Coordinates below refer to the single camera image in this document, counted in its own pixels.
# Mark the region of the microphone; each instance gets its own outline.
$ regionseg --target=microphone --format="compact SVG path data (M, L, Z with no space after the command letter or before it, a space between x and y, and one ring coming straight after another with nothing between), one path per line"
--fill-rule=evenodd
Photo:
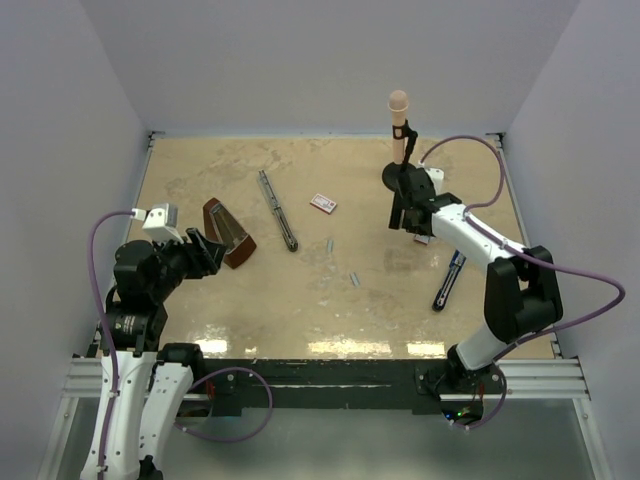
M389 110L393 126L393 163L401 164L404 159L405 139L402 133L404 122L407 121L409 97L402 90L395 90L389 96Z
M398 174L402 171L414 170L415 166L407 163L402 166L405 157L405 143L407 137L407 129L405 128L405 124L407 124L407 110L409 109L409 97L407 93L403 90L395 90L391 92L389 96L389 110L391 110L391 132L393 139L392 142L392 152L393 158L391 162L384 167L382 171L382 183L384 183L385 187L387 187L391 191L396 191L398 188L397 178ZM410 148L407 151L407 155L411 155L413 152L413 146L415 145L415 140L417 137L417 133L409 130L409 135L411 136L411 143L409 144Z

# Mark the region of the brown metronome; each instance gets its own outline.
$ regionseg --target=brown metronome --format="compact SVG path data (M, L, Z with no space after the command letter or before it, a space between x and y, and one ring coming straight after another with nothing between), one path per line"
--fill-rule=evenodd
M238 268L256 249L256 242L217 198L204 204L202 215L205 236L213 242L224 244L227 247L224 263L231 268Z

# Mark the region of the metal frame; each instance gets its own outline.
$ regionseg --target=metal frame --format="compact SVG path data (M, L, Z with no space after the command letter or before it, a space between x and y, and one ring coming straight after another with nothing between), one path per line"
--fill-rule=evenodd
M282 375L284 380L273 379L273 375L265 373L263 376L267 378L272 388L278 390L309 389L319 391L319 389L331 389L345 387L352 388L374 388L388 385L383 377L382 381L374 380L372 376L364 376L357 373L351 373L348 376L342 375L342 372L357 371L358 368L368 366L370 371L378 371L393 368L394 371L400 371L401 368L408 367L417 369L431 362L439 362L438 360L251 360L251 359L209 359L205 360L208 364L206 370L216 370L228 366L249 366L258 373L264 373L266 369L277 368L283 374L290 371L304 370L305 367L315 368L316 371L324 370L326 375L324 378L317 378L314 384L309 384L307 377L299 376L301 381L292 380L288 374ZM578 360L549 359L549 360L502 360L498 362L498 366L502 369L507 378L508 399L527 399L527 400L559 400L559 399L575 399L588 400L589 392L584 381L582 368ZM95 358L76 358L71 362L71 370L67 375L62 396L67 399L78 398L99 398L102 385L102 368L100 360ZM441 395L443 400L469 400L471 395L445 393ZM498 399L498 393L487 393L485 398ZM187 394L185 401L208 401L207 395L204 394Z
M37 480L52 480L58 478L62 455L67 447L67 440L71 432L71 425L78 408L78 398L63 397L58 413L53 422L51 436L45 456L38 471Z
M578 417L578 424L582 432L582 438L589 455L591 468L596 480L613 480L613 472L604 450L604 443L600 436L600 430L593 416L591 400L574 399L573 407Z

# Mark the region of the marble pattern surface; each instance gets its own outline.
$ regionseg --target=marble pattern surface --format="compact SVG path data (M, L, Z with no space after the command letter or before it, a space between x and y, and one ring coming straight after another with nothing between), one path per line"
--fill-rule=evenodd
M419 140L414 163L432 143ZM138 206L175 203L180 232L203 230L202 205L215 196L258 245L237 270L224 266L216 276L183 282L166 302L163 341L198 342L210 357L424 358L441 357L470 335L484 321L484 276L467 263L446 309L431 310L454 249L387 228L392 194L380 174L390 158L386 138L158 139ZM445 191L467 204L490 198L497 187L495 159L479 144L449 143L427 164L444 170ZM296 253L287 250L262 196L260 169L298 238ZM309 205L316 193L337 202L331 215ZM506 188L477 215L521 240ZM145 238L139 225L131 238ZM552 353L542 338L512 356Z

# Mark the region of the beige table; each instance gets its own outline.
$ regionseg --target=beige table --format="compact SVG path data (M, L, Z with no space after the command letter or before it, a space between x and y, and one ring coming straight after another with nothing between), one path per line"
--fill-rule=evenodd
M418 143L414 162L432 143ZM390 157L390 141L378 138L157 140L139 206L175 203L179 230L202 230L202 205L215 196L258 244L237 270L224 266L216 276L183 282L166 302L163 341L197 342L211 357L412 358L443 356L471 334L484 321L484 276L467 264L446 309L431 310L454 249L387 228L392 194L380 174ZM495 159L480 144L447 144L427 163L444 170L445 191L467 204L490 198L497 186ZM260 169L298 238L296 253L262 196ZM315 193L338 203L333 214L309 205ZM506 188L477 215L520 241ZM139 226L131 238L144 238ZM552 353L543 338L513 355Z

